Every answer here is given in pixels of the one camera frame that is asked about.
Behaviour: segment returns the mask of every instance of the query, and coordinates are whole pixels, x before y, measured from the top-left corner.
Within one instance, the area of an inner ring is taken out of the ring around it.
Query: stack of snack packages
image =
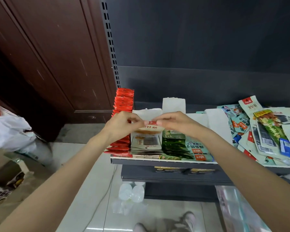
[[[262,165],[290,166],[290,108],[263,107],[255,96],[218,106],[229,118],[233,145]]]
[[[114,110],[112,117],[121,111],[132,112],[133,109],[134,90],[126,88],[118,88],[114,101]],[[130,154],[131,137],[130,134],[124,138],[110,144],[104,153],[112,154],[113,156],[132,157]]]

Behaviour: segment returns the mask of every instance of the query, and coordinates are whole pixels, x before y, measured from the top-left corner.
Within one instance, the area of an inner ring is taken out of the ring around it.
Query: sneaker
[[[182,222],[189,227],[191,232],[194,232],[197,218],[195,218],[195,215],[192,212],[186,212],[182,217]]]
[[[133,232],[147,232],[147,230],[142,223],[136,223]]]

